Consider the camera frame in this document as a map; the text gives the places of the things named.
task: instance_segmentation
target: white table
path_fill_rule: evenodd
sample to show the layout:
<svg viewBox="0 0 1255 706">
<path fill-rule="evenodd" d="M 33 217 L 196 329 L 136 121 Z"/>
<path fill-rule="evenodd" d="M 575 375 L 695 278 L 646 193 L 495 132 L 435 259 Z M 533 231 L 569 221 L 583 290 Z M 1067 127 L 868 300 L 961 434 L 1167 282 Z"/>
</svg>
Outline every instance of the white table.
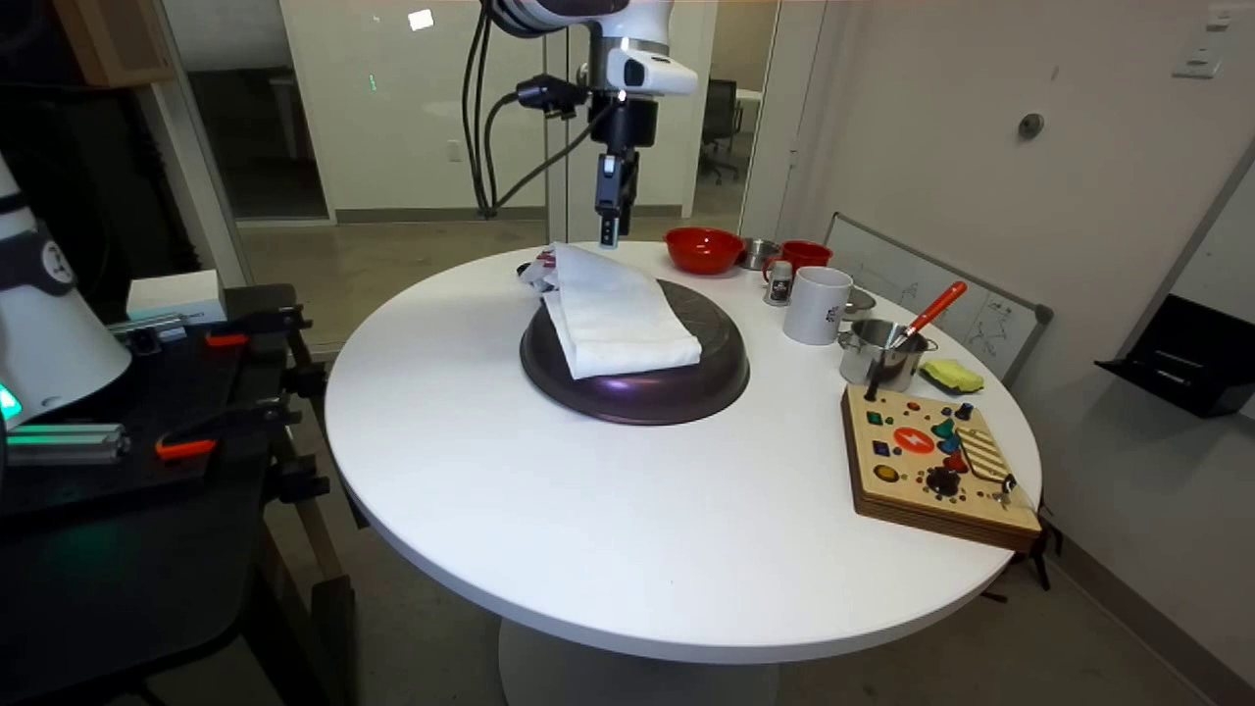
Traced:
<svg viewBox="0 0 1255 706">
<path fill-rule="evenodd" d="M 757 274 L 680 274 L 737 320 L 753 379 L 697 423 L 617 426 L 533 391 L 518 342 L 533 251 L 491 256 L 383 300 L 329 375 L 329 442 L 372 528 L 508 622 L 635 659 L 763 667 L 901 640 L 971 601 L 1009 549 L 863 519 L 838 423 L 838 345 L 796 345 Z M 1009 388 L 971 401 L 1041 501 L 1041 448 Z"/>
</svg>

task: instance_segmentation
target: red bowl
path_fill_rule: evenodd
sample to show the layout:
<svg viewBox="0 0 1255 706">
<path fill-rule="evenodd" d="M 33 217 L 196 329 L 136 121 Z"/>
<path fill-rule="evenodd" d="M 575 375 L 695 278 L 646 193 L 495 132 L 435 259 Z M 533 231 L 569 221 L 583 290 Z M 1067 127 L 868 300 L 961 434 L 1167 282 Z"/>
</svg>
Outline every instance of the red bowl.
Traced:
<svg viewBox="0 0 1255 706">
<path fill-rule="evenodd" d="M 719 227 L 674 227 L 668 231 L 668 251 L 680 269 L 722 274 L 737 261 L 741 238 Z"/>
<path fill-rule="evenodd" d="M 809 242 L 809 238 L 786 238 L 782 242 L 782 259 L 796 268 L 827 268 L 830 261 L 830 247 L 822 242 Z"/>
</svg>

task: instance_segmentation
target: green light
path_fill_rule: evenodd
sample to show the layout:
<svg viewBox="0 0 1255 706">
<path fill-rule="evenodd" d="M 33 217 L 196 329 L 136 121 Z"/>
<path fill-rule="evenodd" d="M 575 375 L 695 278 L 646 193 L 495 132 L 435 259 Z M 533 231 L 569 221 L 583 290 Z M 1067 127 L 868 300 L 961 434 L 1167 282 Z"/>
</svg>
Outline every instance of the green light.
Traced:
<svg viewBox="0 0 1255 706">
<path fill-rule="evenodd" d="M 23 414 L 23 401 L 6 385 L 0 385 L 0 421 Z"/>
</svg>

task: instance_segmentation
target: wooden board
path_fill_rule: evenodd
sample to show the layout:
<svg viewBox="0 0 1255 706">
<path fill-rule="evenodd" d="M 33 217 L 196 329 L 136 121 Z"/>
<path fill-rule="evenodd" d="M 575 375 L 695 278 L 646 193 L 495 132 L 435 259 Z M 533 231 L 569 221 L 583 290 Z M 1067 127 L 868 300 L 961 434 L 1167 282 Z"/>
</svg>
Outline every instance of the wooden board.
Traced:
<svg viewBox="0 0 1255 706">
<path fill-rule="evenodd" d="M 844 391 L 855 510 L 1026 554 L 1035 507 L 995 448 L 980 406 L 863 385 Z"/>
</svg>

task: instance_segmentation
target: yellow object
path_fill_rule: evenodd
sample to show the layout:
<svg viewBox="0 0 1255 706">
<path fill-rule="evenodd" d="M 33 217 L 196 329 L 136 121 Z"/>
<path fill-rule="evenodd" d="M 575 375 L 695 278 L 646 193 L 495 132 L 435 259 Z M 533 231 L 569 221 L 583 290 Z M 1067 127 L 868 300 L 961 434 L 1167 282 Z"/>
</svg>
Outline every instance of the yellow object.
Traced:
<svg viewBox="0 0 1255 706">
<path fill-rule="evenodd" d="M 971 371 L 969 366 L 961 361 L 950 361 L 950 357 L 931 357 L 922 370 L 916 370 L 931 385 L 946 388 L 950 396 L 971 396 L 983 388 L 983 375 Z"/>
</svg>

